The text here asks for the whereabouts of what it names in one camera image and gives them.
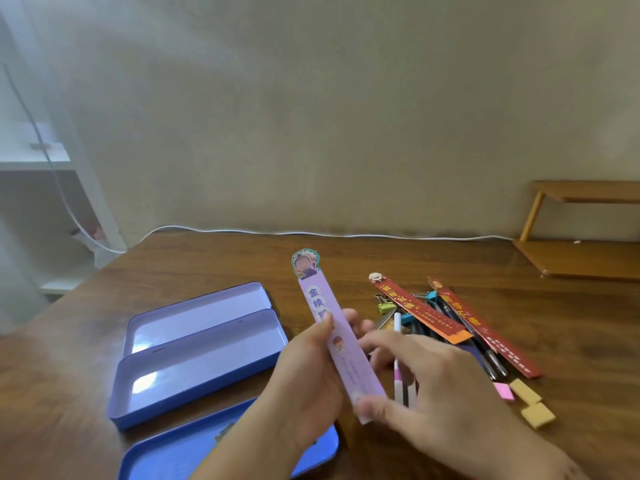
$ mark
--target pink eraser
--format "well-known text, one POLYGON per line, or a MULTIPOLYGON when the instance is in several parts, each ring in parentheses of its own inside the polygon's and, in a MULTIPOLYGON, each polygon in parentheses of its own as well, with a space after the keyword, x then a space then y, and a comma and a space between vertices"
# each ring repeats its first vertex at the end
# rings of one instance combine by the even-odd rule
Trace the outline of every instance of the pink eraser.
POLYGON ((513 393, 511 392, 511 388, 509 387, 508 384, 503 384, 501 382, 494 382, 493 385, 495 386, 495 389, 498 391, 498 394, 500 394, 500 397, 503 398, 505 401, 513 401, 513 393))

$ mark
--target power cord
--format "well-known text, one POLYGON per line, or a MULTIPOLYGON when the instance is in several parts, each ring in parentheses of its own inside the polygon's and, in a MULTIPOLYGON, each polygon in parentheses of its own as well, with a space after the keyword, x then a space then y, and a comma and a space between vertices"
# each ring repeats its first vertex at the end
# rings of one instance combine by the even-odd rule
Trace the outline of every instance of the power cord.
MULTIPOLYGON (((47 152, 47 145, 44 143, 42 135, 40 134, 40 129, 38 129, 38 125, 36 124, 36 121, 32 113, 29 111, 27 104, 24 102, 24 99, 22 98, 20 91, 18 90, 18 88, 16 87, 13 81, 11 72, 9 71, 9 66, 6 63, 4 63, 3 67, 4 67, 4 74, 6 75, 7 81, 9 81, 9 86, 11 87, 13 94, 20 102, 20 105, 22 106, 22 110, 27 115, 29 122, 31 123, 31 126, 33 126, 33 130, 35 131, 36 137, 38 138, 38 143, 40 144, 40 149, 44 153, 44 158, 46 158, 47 163, 49 164, 49 168, 53 175, 53 179, 56 183, 56 190, 60 194, 60 198, 62 199, 62 203, 65 205, 65 208, 67 209, 67 213, 69 214, 69 217, 71 217, 71 220, 73 220, 74 224, 78 227, 78 229, 80 229, 80 232, 82 232, 85 236, 87 236, 87 238, 93 241, 96 246, 99 246, 106 251, 116 253, 116 254, 126 253, 126 251, 118 251, 115 249, 110 249, 107 246, 103 245, 101 242, 96 241, 93 238, 93 236, 91 236, 91 234, 85 231, 84 227, 80 225, 80 222, 78 222, 78 219, 76 218, 73 211, 71 210, 71 207, 68 204, 67 197, 62 188, 62 185, 60 184, 60 179, 58 178, 58 170, 56 170, 56 167, 53 165, 53 162, 49 157, 49 153, 47 152)), ((408 241, 482 241, 484 239, 501 239, 503 241, 513 241, 513 239, 511 239, 510 237, 505 237, 502 235, 482 235, 478 237, 402 237, 399 235, 387 235, 387 234, 333 235, 333 234, 322 234, 318 232, 305 232, 305 231, 257 232, 252 230, 241 230, 241 229, 197 229, 194 227, 171 224, 171 225, 156 227, 155 229, 149 231, 142 239, 138 241, 138 244, 144 241, 146 238, 148 238, 151 234, 164 229, 183 229, 183 230, 190 230, 194 232, 207 232, 207 233, 208 232, 236 232, 236 233, 242 233, 242 234, 258 234, 258 235, 315 235, 319 237, 384 237, 387 239, 405 239, 408 241)))

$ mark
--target yellow eraser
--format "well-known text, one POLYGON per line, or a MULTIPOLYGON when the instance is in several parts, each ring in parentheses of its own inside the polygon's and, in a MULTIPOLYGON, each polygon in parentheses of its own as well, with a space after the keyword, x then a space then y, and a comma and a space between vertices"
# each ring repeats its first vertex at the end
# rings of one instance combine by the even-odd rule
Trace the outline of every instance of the yellow eraser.
POLYGON ((531 387, 524 384, 524 382, 522 382, 520 379, 514 380, 514 382, 509 384, 509 387, 511 387, 511 390, 514 391, 519 398, 521 398, 530 406, 538 404, 540 401, 542 401, 542 398, 537 395, 531 387))
POLYGON ((556 419, 556 415, 549 411, 548 407, 542 403, 524 408, 522 410, 522 415, 524 416, 524 419, 529 421, 529 424, 536 429, 556 419))

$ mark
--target blue lid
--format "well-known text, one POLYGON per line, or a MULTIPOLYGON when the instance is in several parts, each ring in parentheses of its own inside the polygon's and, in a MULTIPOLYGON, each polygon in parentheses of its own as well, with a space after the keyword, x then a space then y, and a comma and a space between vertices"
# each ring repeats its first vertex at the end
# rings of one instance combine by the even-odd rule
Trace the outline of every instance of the blue lid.
MULTIPOLYGON (((135 444, 124 455, 118 480, 187 480, 215 447, 216 437, 236 423, 255 399, 135 444)), ((292 477, 331 460, 337 450, 338 434, 332 426, 305 451, 292 477)))

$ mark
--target cartoon figure with red hat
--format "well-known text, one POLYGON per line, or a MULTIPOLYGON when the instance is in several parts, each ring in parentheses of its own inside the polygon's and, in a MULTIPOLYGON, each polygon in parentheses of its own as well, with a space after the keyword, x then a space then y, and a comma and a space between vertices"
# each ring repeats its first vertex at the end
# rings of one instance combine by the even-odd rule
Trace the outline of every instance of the cartoon figure with red hat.
POLYGON ((337 335, 336 338, 333 339, 333 345, 338 352, 342 352, 344 344, 342 343, 342 338, 339 335, 337 335))

